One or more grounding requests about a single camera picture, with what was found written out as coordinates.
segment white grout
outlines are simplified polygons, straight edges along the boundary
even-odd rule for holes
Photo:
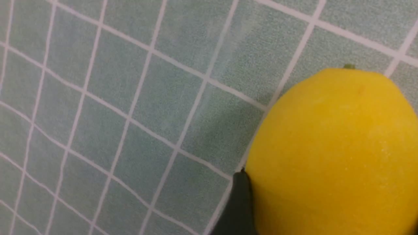
[[[230,26],[230,24],[232,22],[232,17],[233,17],[233,15],[235,13],[235,10],[237,8],[237,5],[238,5],[238,0],[234,0],[232,2],[231,8],[230,8],[229,13],[228,13],[228,16],[226,18],[224,27],[223,27],[223,29],[222,29],[222,31],[220,33],[219,40],[218,40],[218,42],[216,44],[216,47],[215,47],[213,56],[211,58],[211,61],[209,63],[209,66],[208,66],[208,70],[206,71],[206,74],[203,77],[203,82],[202,82],[202,84],[201,84],[201,86],[199,88],[199,91],[197,93],[197,96],[196,96],[196,99],[195,99],[195,101],[193,103],[193,106],[192,106],[192,108],[190,110],[190,113],[187,116],[186,123],[184,124],[184,127],[183,127],[183,130],[181,132],[181,135],[180,135],[180,137],[179,137],[179,139],[178,139],[178,141],[176,143],[176,147],[175,147],[175,149],[174,149],[174,151],[173,151],[173,153],[172,153],[172,155],[170,157],[170,160],[168,161],[167,167],[166,167],[166,169],[165,169],[165,171],[164,171],[164,173],[163,173],[163,175],[161,177],[160,183],[158,184],[158,187],[157,187],[157,189],[156,189],[156,191],[155,191],[155,193],[153,195],[153,199],[151,201],[150,208],[148,209],[147,214],[145,216],[145,219],[144,219],[144,221],[143,221],[143,223],[141,225],[141,229],[139,231],[139,235],[143,235],[145,233],[146,226],[147,226],[148,221],[149,221],[149,219],[151,217],[152,211],[155,210],[155,204],[156,204],[156,202],[158,200],[158,197],[160,196],[161,190],[163,189],[163,186],[164,186],[164,184],[165,184],[165,182],[167,180],[168,174],[170,173],[170,170],[173,167],[174,160],[176,159],[177,153],[181,150],[181,144],[183,143],[184,137],[186,136],[186,133],[187,133],[187,129],[189,128],[189,126],[191,124],[191,120],[192,120],[192,118],[193,118],[193,116],[194,116],[194,114],[195,114],[195,112],[197,110],[197,107],[198,107],[199,103],[200,103],[200,99],[202,98],[202,95],[203,95],[203,92],[205,90],[206,84],[207,84],[207,82],[208,82],[208,80],[210,78],[212,69],[213,69],[214,64],[216,62],[216,59],[218,57],[219,51],[220,51],[220,49],[222,47],[223,40],[224,40],[224,38],[225,38],[225,36],[226,36],[226,34],[228,32],[228,28],[229,28],[229,26]]]
[[[52,5],[52,10],[51,10],[51,16],[50,16],[50,19],[49,19],[49,27],[48,27],[48,32],[47,32],[47,36],[46,36],[46,42],[45,42],[45,55],[43,57],[43,65],[44,66],[46,66],[46,62],[48,60],[49,43],[50,43],[50,39],[51,39],[52,27],[54,25],[55,11],[56,11],[56,6],[53,4]],[[17,214],[17,211],[18,211],[20,198],[22,196],[23,183],[25,181],[25,175],[26,175],[26,166],[28,164],[28,159],[29,159],[29,148],[30,148],[30,145],[31,145],[33,129],[35,128],[35,118],[36,118],[36,113],[38,111],[39,101],[41,99],[41,93],[42,93],[42,86],[43,86],[44,78],[45,78],[45,70],[43,69],[42,73],[41,73],[41,78],[39,80],[38,91],[37,91],[36,99],[35,99],[35,106],[33,108],[33,113],[32,113],[32,118],[31,118],[31,127],[29,129],[28,139],[26,141],[25,159],[23,161],[22,175],[21,175],[21,178],[20,178],[19,190],[18,190],[18,195],[17,195],[17,198],[16,198],[16,204],[15,204],[15,210],[14,210],[15,212],[13,214],[12,222],[10,223],[9,235],[13,234],[13,231],[14,231],[14,228],[15,228],[16,214]]]
[[[415,24],[413,25],[413,27],[411,28],[411,30],[409,30],[409,33],[407,34],[403,44],[400,46],[398,53],[396,54],[396,56],[393,58],[392,62],[389,64],[389,66],[387,67],[384,75],[386,77],[390,77],[392,75],[392,73],[395,71],[396,67],[398,66],[401,58],[403,56],[405,56],[406,51],[408,50],[408,48],[411,46],[412,42],[415,39],[415,36],[418,33],[418,20],[415,22]]]
[[[103,19],[105,17],[106,4],[107,4],[107,0],[103,0],[102,10],[101,10],[101,13],[100,13],[100,20],[99,20],[101,23],[103,22]],[[97,31],[96,31],[96,37],[94,39],[94,44],[93,44],[92,56],[91,56],[90,61],[89,61],[89,67],[87,69],[87,74],[86,74],[86,78],[85,78],[85,81],[84,81],[84,86],[83,86],[83,90],[82,90],[83,92],[82,92],[81,97],[80,97],[80,102],[79,102],[79,105],[78,105],[78,108],[77,108],[74,123],[73,123],[73,126],[71,128],[71,132],[70,132],[70,137],[69,137],[68,143],[67,143],[66,148],[65,148],[64,156],[63,156],[62,161],[61,161],[60,175],[59,175],[58,184],[57,184],[57,187],[56,187],[56,191],[55,191],[55,195],[54,195],[54,201],[53,201],[51,212],[50,212],[50,215],[49,215],[49,220],[48,220],[48,225],[46,227],[45,235],[49,235],[49,231],[51,229],[52,222],[54,220],[55,207],[56,207],[56,204],[57,204],[57,200],[59,199],[59,192],[61,190],[62,181],[63,181],[63,177],[64,177],[64,166],[65,166],[65,163],[66,163],[66,160],[67,160],[67,157],[68,157],[68,154],[69,154],[69,150],[70,150],[70,147],[71,147],[71,144],[72,144],[72,141],[73,141],[76,129],[77,129],[78,121],[79,121],[79,118],[80,118],[80,115],[81,115],[84,98],[85,98],[85,95],[86,95],[86,92],[87,92],[87,86],[89,85],[90,75],[91,75],[92,68],[93,68],[93,65],[94,65],[94,59],[96,57],[97,47],[99,45],[99,38],[100,38],[101,30],[102,30],[102,28],[100,27],[100,25],[98,25]]]
[[[106,179],[104,189],[102,191],[102,194],[100,195],[99,204],[97,206],[97,210],[96,210],[96,212],[94,214],[94,217],[93,217],[93,222],[92,222],[93,226],[96,224],[97,219],[99,217],[100,211],[101,211],[102,206],[103,206],[103,202],[104,202],[106,194],[107,194],[107,191],[109,190],[110,181],[111,181],[112,176],[114,174],[117,161],[119,160],[120,154],[122,152],[123,143],[125,141],[126,134],[127,134],[127,131],[128,131],[129,125],[130,125],[130,120],[132,119],[133,111],[134,111],[136,103],[138,101],[139,94],[141,92],[142,85],[145,81],[145,77],[146,77],[146,74],[147,74],[147,71],[148,71],[148,67],[150,65],[150,61],[151,61],[151,57],[152,57],[152,54],[153,54],[154,46],[155,46],[155,43],[157,41],[158,33],[159,33],[160,27],[161,27],[161,22],[162,22],[163,16],[164,16],[164,11],[166,9],[166,4],[167,4],[167,0],[163,0],[162,3],[161,3],[160,11],[158,13],[157,22],[155,24],[155,29],[154,29],[153,36],[152,36],[152,39],[151,39],[151,45],[149,47],[149,51],[148,51],[147,57],[145,59],[145,63],[144,63],[143,69],[142,69],[140,79],[139,79],[138,87],[135,91],[135,95],[134,95],[133,101],[131,103],[131,107],[129,108],[128,117],[126,119],[125,126],[123,128],[122,136],[120,138],[120,142],[119,142],[116,154],[115,154],[115,158],[114,158],[114,160],[112,162],[112,166],[110,168],[109,176]],[[92,233],[93,233],[93,226],[90,227],[89,235],[92,235]]]
[[[7,53],[9,49],[9,39],[10,39],[10,31],[12,28],[14,5],[15,5],[15,0],[10,0],[9,21],[7,23],[7,31],[6,31],[6,42],[3,44],[4,52],[3,52],[2,71],[1,71],[1,76],[0,76],[0,93],[3,88],[4,76],[6,74],[6,61],[7,61]]]

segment tiled surface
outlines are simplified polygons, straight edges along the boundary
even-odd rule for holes
[[[133,118],[177,142],[201,83],[200,78],[153,56]]]
[[[130,125],[114,175],[151,203],[173,149]]]
[[[345,64],[354,64],[356,69],[383,73],[391,60],[389,56],[359,43],[315,28],[281,94],[328,67],[342,68]]]
[[[418,2],[411,0],[328,1],[321,19],[393,49],[399,49],[417,20]]]
[[[145,235],[191,235],[191,233],[153,213],[148,222]]]
[[[39,67],[10,52],[0,100],[32,118],[41,72]]]
[[[201,233],[227,184],[220,175],[179,154],[155,207]]]
[[[418,68],[401,62],[390,78],[418,113]]]
[[[262,115],[238,97],[208,85],[182,148],[232,174]]]
[[[232,0],[169,1],[155,48],[205,73],[231,3]]]
[[[42,63],[51,4],[44,0],[15,1],[10,45]]]
[[[23,183],[18,213],[43,233],[48,224],[54,197],[28,177]]]
[[[142,43],[150,44],[161,2],[162,0],[109,0],[104,22]]]
[[[253,0],[240,1],[211,77],[268,104],[306,27]]]
[[[124,123],[117,113],[86,97],[71,148],[109,170]]]
[[[86,235],[90,225],[61,202],[57,202],[50,235]]]
[[[51,142],[39,130],[34,129],[26,172],[50,190],[55,191],[63,156],[64,149]]]
[[[0,65],[3,65],[9,1],[0,0]],[[102,3],[107,3],[104,24],[113,30],[111,34],[103,29],[100,34],[87,87],[88,93],[100,99],[93,100],[91,94],[86,95],[70,146],[71,152],[78,154],[69,154],[62,166],[63,172],[60,172],[64,149],[55,143],[68,144],[81,94],[46,72],[26,169],[38,182],[29,187],[27,182],[31,181],[25,180],[18,205],[18,214],[24,221],[16,218],[12,234],[32,235],[31,226],[36,226],[41,232],[45,230],[45,220],[49,216],[34,217],[31,211],[48,211],[52,195],[45,194],[44,187],[55,191],[61,178],[60,198],[53,211],[50,235],[87,235],[90,224],[77,214],[92,220],[98,211],[96,225],[109,235],[137,235],[173,152],[164,142],[177,143],[195,102],[197,110],[190,117],[186,137],[180,144],[182,151],[188,152],[185,153],[188,157],[200,159],[196,162],[180,154],[176,156],[157,198],[158,212],[151,214],[149,221],[144,223],[144,234],[140,235],[190,234],[188,231],[191,230],[203,234],[209,220],[213,216],[219,217],[213,212],[228,183],[225,174],[231,176],[241,161],[265,106],[283,78],[306,29],[306,22],[287,15],[292,11],[282,13],[274,8],[283,4],[300,11],[302,14],[296,13],[296,16],[303,18],[303,14],[312,15],[319,2],[274,1],[261,1],[269,5],[267,7],[250,0],[234,1],[238,5],[233,4],[233,0],[169,0],[160,10],[162,0],[59,0],[47,67],[79,87],[85,83],[92,59],[97,33],[97,26],[93,24],[97,23],[101,9],[104,9]],[[15,50],[18,50],[26,56],[23,58],[42,62],[50,3],[43,0],[15,0],[14,3],[10,35],[12,48],[4,60],[6,71],[4,82],[0,82],[3,85],[0,100],[31,118],[40,69],[22,66],[24,61],[14,63],[13,56],[17,57]],[[359,42],[353,42],[328,32],[333,28],[322,24],[327,30],[316,28],[310,35],[284,91],[328,66],[341,67],[352,63],[360,69],[384,72],[392,58],[371,49],[370,45],[386,54],[398,50],[418,16],[414,12],[416,4],[413,0],[380,1],[379,4],[371,1],[359,7],[358,0],[328,0],[320,18],[369,41],[360,38],[357,39]],[[234,7],[233,15],[229,17],[232,22],[224,38],[221,30],[227,23],[231,6]],[[164,15],[161,15],[162,24],[156,41],[158,51],[155,54],[158,56],[151,58],[132,115],[141,127],[130,123],[126,137],[122,138],[126,120],[112,110],[119,109],[129,114],[148,53],[128,41],[133,38],[150,45],[160,12]],[[350,35],[343,33],[344,37],[353,38]],[[219,41],[222,44],[218,54],[215,46]],[[416,42],[417,39],[407,55],[418,59]],[[201,94],[197,92],[202,78],[190,73],[202,77],[198,72],[206,73],[213,65],[210,62],[214,55],[217,57],[212,61],[215,65],[211,78],[220,84],[209,80],[200,98]],[[409,57],[401,60],[418,64]],[[401,62],[391,76],[415,108],[417,70]],[[0,103],[0,152],[20,166],[23,166],[29,127],[24,118]],[[123,145],[113,177],[118,177],[118,181],[123,183],[112,180],[109,190],[103,195],[104,203],[98,208],[107,175],[97,168],[110,171],[119,154],[117,149],[121,139]],[[84,162],[79,155],[91,161]],[[14,208],[20,178],[21,171],[0,156],[1,203]],[[1,232],[5,230],[9,234],[11,217],[12,212],[0,206]],[[93,234],[103,235],[98,230]]]
[[[21,175],[18,168],[0,158],[0,200],[10,207],[15,206]]]
[[[97,27],[57,9],[47,67],[63,79],[82,87],[92,56]]]
[[[137,235],[147,208],[130,192],[111,181],[97,220],[109,235]]]
[[[69,154],[64,167],[60,197],[92,220],[107,176]]]
[[[0,105],[0,152],[23,166],[29,123]]]
[[[67,144],[81,93],[45,73],[35,123],[49,136]]]
[[[128,113],[147,51],[103,31],[88,91]]]

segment tiled wall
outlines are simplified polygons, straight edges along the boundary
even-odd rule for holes
[[[0,235],[207,235],[266,110],[322,68],[418,110],[416,0],[0,0]]]

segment yellow lemon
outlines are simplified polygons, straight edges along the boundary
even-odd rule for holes
[[[383,75],[325,69],[277,101],[246,172],[260,235],[411,234],[418,120]]]

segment green tile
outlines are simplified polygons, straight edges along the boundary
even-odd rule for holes
[[[64,149],[51,142],[35,128],[29,146],[26,172],[50,190],[55,191],[63,155]]]
[[[289,8],[295,9],[297,11],[303,12],[308,15],[313,15],[316,6],[318,5],[318,0],[273,0],[277,3],[283,4]]]
[[[23,183],[22,196],[18,214],[35,226],[41,233],[45,232],[54,197],[28,177]]]
[[[232,0],[177,0],[167,3],[155,48],[205,73]]]
[[[60,198],[92,220],[107,176],[69,154],[64,166]]]
[[[42,63],[50,17],[51,4],[47,1],[15,1],[10,45]]]
[[[50,235],[87,235],[90,224],[68,209],[64,204],[57,202],[52,221]]]
[[[103,31],[88,91],[128,113],[146,57],[144,49]]]
[[[201,83],[200,78],[153,56],[133,118],[177,142]]]
[[[191,235],[191,233],[153,213],[148,221],[145,235]]]
[[[296,83],[328,67],[354,64],[356,69],[383,73],[391,58],[347,38],[315,28],[281,95]]]
[[[151,203],[173,149],[130,125],[114,176]]]
[[[355,34],[399,49],[417,19],[414,0],[327,1],[321,19]]]
[[[25,224],[22,220],[20,220],[19,218],[16,218],[15,228],[13,229],[13,235],[39,235],[39,234],[36,230],[29,227],[29,225]]]
[[[35,123],[49,136],[67,144],[81,93],[45,73]]]
[[[11,208],[15,207],[21,176],[22,172],[18,168],[0,157],[0,201]]]
[[[32,118],[42,69],[9,51],[5,70],[0,100]]]
[[[0,0],[0,41],[6,41],[7,24],[9,23],[10,0]]]
[[[104,23],[145,44],[150,44],[161,2],[161,0],[109,0]]]
[[[0,152],[23,166],[30,124],[0,105]]]
[[[418,36],[415,37],[406,54],[418,58]]]
[[[82,87],[92,56],[96,26],[57,8],[48,68],[63,79]]]
[[[155,207],[202,233],[227,184],[211,169],[178,154]]]
[[[0,234],[8,234],[13,212],[0,203]]]
[[[268,104],[306,26],[253,0],[240,1],[211,77]]]
[[[124,125],[123,117],[86,97],[71,148],[110,170]]]
[[[103,0],[59,0],[59,2],[71,7],[72,9],[98,20],[102,11]]]
[[[137,235],[147,210],[129,191],[111,181],[97,225],[109,235]]]
[[[209,84],[191,121],[182,149],[232,174],[262,115],[261,110]]]
[[[400,62],[390,78],[418,113],[418,68]]]

